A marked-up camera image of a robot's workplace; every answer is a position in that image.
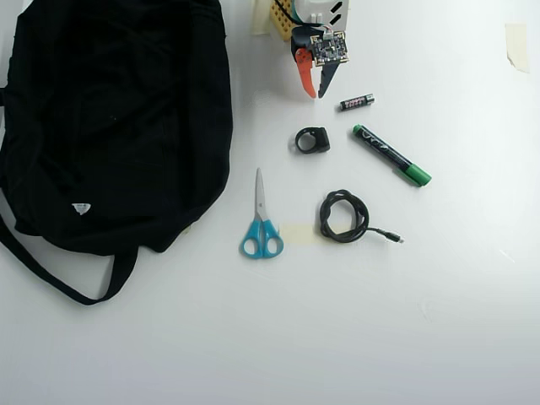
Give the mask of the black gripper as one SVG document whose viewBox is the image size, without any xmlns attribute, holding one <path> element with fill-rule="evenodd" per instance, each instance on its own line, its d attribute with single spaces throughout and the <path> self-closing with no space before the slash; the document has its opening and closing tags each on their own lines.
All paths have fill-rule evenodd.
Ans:
<svg viewBox="0 0 540 405">
<path fill-rule="evenodd" d="M 292 48 L 298 48 L 294 54 L 294 59 L 300 75 L 304 91 L 312 98 L 316 98 L 316 92 L 312 83 L 312 55 L 307 49 L 311 45 L 311 37 L 315 34 L 312 27 L 299 25 L 291 30 L 290 43 Z M 339 64 L 325 64 L 321 70 L 321 82 L 318 90 L 318 97 L 321 99 L 327 92 L 332 79 L 338 70 Z"/>
</svg>

